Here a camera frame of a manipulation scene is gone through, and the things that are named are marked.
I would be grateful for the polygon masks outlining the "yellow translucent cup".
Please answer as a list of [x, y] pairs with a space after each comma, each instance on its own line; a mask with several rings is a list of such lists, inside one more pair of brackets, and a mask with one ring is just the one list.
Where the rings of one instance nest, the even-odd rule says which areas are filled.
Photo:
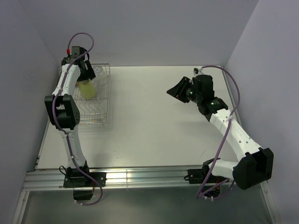
[[81, 96], [85, 99], [92, 99], [96, 96], [96, 90], [90, 80], [78, 82], [78, 88]]

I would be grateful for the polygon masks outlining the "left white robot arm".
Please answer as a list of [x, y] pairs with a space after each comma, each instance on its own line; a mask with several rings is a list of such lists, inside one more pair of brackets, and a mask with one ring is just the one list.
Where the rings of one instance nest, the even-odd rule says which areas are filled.
[[62, 70], [57, 87], [44, 98], [50, 122], [59, 131], [66, 150], [68, 162], [65, 176], [74, 178], [79, 186], [88, 185], [91, 174], [79, 141], [80, 112], [73, 93], [76, 85], [87, 84], [96, 77], [89, 58], [89, 52], [83, 47], [67, 49], [67, 57], [61, 61]]

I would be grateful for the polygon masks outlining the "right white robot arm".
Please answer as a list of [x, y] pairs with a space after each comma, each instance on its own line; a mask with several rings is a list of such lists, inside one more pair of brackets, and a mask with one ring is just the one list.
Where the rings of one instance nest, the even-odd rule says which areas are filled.
[[243, 190], [271, 178], [274, 153], [256, 143], [233, 118], [227, 104], [215, 96], [213, 78], [210, 75], [196, 75], [192, 79], [183, 77], [167, 94], [183, 103], [194, 102], [199, 112], [214, 125], [232, 147], [236, 162], [220, 158], [203, 163], [198, 175], [200, 183], [234, 180]]

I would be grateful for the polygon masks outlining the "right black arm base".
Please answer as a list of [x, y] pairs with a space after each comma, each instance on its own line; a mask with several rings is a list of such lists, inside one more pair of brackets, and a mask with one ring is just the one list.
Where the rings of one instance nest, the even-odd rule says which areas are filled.
[[[207, 171], [205, 171], [204, 168], [199, 168], [199, 169], [189, 169], [187, 170], [187, 175], [184, 177], [185, 181], [188, 181], [189, 184], [202, 184], [205, 177], [206, 177]], [[222, 181], [224, 181], [226, 178], [222, 176], [214, 176], [210, 175], [209, 179], [207, 180], [207, 183], [212, 183], [212, 184], [218, 184]], [[218, 186], [214, 188], [213, 190], [207, 192], [204, 194], [204, 196], [208, 198], [214, 198], [220, 196], [221, 193], [221, 187]]]

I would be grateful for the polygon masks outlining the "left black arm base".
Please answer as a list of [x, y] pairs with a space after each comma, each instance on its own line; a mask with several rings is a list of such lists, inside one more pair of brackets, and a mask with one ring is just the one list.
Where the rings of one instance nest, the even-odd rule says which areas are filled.
[[[83, 171], [95, 179], [101, 187], [106, 184], [106, 173], [105, 172], [90, 172], [87, 165], [83, 168]], [[66, 189], [73, 189], [73, 199], [79, 202], [89, 201], [94, 193], [95, 187], [98, 185], [86, 177], [84, 174], [79, 172], [76, 168], [65, 168], [64, 166], [59, 167], [59, 172], [64, 175], [63, 187]]]

